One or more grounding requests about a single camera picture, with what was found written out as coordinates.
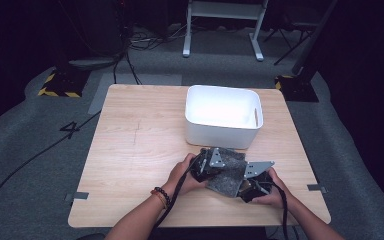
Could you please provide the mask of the white plastic storage bin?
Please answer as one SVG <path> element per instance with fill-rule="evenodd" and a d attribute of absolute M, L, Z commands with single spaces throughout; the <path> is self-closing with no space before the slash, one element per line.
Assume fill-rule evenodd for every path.
<path fill-rule="evenodd" d="M 193 145 L 247 149 L 264 123 L 252 90 L 193 85 L 185 103 L 186 141 Z"/>

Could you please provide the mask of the grey fuzzy cloth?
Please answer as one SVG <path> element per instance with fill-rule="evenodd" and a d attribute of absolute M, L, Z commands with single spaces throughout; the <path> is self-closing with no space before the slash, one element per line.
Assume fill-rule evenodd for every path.
<path fill-rule="evenodd" d="M 243 181 L 247 162 L 245 154 L 225 148 L 210 148 L 208 155 L 221 160 L 224 166 L 216 167 L 218 174 L 208 180 L 207 188 L 224 196 L 235 198 Z"/>

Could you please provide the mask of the black slanted pole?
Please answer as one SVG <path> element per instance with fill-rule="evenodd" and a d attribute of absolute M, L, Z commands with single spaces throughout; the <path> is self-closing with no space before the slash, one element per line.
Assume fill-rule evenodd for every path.
<path fill-rule="evenodd" d="M 330 0 L 329 7 L 322 15 L 321 21 L 319 25 L 316 27 L 315 31 L 313 32 L 312 36 L 309 39 L 309 42 L 306 44 L 304 50 L 302 51 L 300 57 L 296 61 L 295 65 L 291 69 L 291 72 L 295 75 L 299 75 L 304 67 L 306 66 L 310 53 L 314 49 L 314 45 L 317 41 L 317 38 L 319 37 L 320 33 L 322 32 L 326 22 L 328 21 L 333 9 L 335 8 L 338 0 Z"/>

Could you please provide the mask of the black tripod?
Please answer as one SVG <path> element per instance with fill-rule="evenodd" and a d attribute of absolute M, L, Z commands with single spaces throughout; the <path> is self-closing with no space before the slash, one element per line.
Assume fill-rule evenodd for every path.
<path fill-rule="evenodd" d="M 316 30 L 314 24 L 303 24 L 303 23 L 289 23 L 283 24 L 281 27 L 273 28 L 270 34 L 264 39 L 264 42 L 270 40 L 276 33 L 282 36 L 286 45 L 289 47 L 288 51 L 285 52 L 278 60 L 274 62 L 274 65 L 278 65 L 283 59 L 285 59 L 290 53 L 297 49 L 302 43 L 309 39 Z M 292 44 L 286 37 L 285 31 L 293 32 L 298 31 L 300 33 L 299 39 L 295 44 Z"/>

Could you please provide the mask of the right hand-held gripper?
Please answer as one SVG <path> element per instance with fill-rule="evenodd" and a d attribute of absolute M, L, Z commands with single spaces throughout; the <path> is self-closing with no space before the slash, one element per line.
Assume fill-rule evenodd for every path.
<path fill-rule="evenodd" d="M 239 197 L 244 202 L 248 203 L 256 197 L 271 193 L 273 180 L 268 174 L 268 169 L 273 165 L 273 161 L 247 163 L 239 189 Z"/>

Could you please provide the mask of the grey tape strip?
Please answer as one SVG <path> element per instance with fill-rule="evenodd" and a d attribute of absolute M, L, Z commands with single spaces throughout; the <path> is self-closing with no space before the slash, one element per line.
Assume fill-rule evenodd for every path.
<path fill-rule="evenodd" d="M 320 191 L 322 194 L 328 193 L 328 190 L 320 184 L 308 184 L 307 188 L 309 191 Z"/>
<path fill-rule="evenodd" d="M 75 193 L 68 193 L 64 200 L 67 202 L 73 202 L 75 199 L 80 200 L 86 200 L 89 196 L 88 192 L 75 192 Z"/>

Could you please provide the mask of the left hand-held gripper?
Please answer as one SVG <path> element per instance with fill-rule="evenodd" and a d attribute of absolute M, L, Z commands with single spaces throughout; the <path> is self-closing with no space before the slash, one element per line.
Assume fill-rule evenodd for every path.
<path fill-rule="evenodd" d="M 190 173 L 198 182 L 203 182 L 218 175 L 224 167 L 219 148 L 202 148 L 191 161 Z"/>

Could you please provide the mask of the black base with yellow stripes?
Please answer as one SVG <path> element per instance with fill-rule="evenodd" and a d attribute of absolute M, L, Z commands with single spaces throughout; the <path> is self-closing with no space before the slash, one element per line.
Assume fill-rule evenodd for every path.
<path fill-rule="evenodd" d="M 39 96 L 80 98 L 86 86 L 90 72 L 70 70 L 62 72 L 53 69 L 40 88 Z"/>
<path fill-rule="evenodd" d="M 274 84 L 286 101 L 318 102 L 311 83 L 299 76 L 278 75 L 274 79 Z"/>

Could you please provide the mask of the white metal stand frame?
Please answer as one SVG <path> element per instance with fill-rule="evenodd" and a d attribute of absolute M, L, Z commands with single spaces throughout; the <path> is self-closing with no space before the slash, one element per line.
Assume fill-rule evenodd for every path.
<path fill-rule="evenodd" d="M 227 18 L 254 20 L 256 22 L 254 32 L 249 34 L 249 39 L 256 60 L 263 61 L 264 56 L 258 43 L 258 36 L 267 10 L 268 1 L 269 0 L 262 0 L 261 3 L 257 4 L 243 4 L 189 0 L 186 13 L 186 35 L 182 55 L 187 58 L 191 54 L 191 27 L 193 17 Z"/>

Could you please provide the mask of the person's right hand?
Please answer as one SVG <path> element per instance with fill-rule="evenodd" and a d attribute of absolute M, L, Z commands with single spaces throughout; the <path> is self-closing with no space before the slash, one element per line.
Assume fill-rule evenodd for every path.
<path fill-rule="evenodd" d="M 272 192 L 265 196 L 260 196 L 252 199 L 252 203 L 261 205 L 270 205 L 275 208 L 283 209 L 282 196 L 286 197 L 287 206 L 291 207 L 293 202 L 293 195 L 286 187 L 284 182 L 279 178 L 274 168 L 268 169 L 268 174 L 272 178 L 277 187 L 272 188 Z"/>

